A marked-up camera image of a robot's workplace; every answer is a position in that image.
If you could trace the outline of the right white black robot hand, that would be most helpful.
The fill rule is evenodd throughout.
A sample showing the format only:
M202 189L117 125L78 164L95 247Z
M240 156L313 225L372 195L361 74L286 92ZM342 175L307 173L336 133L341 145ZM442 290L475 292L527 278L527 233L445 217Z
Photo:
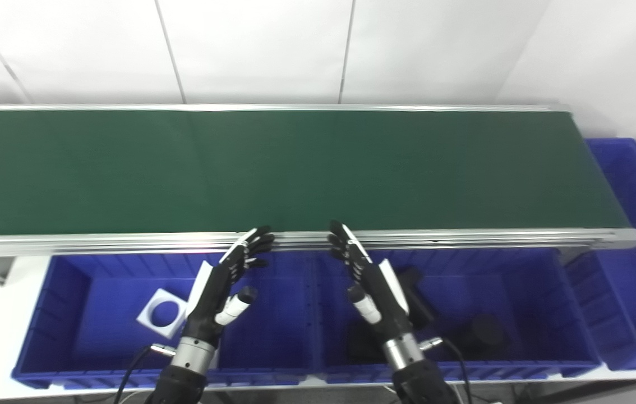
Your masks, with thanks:
M341 261L352 280L347 292L381 345L413 333L409 306L392 264L374 259L356 235L341 222L329 222L331 255Z

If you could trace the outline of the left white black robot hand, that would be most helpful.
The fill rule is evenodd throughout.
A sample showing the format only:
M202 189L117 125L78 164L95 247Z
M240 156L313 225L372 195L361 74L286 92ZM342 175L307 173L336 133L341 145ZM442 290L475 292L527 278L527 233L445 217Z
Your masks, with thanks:
M267 261L257 255L271 251L275 236L271 227L252 228L240 236L216 265L203 261L187 304L182 337L217 348L226 325L256 301L257 289L244 286L231 295L231 288L249 269L264 268Z

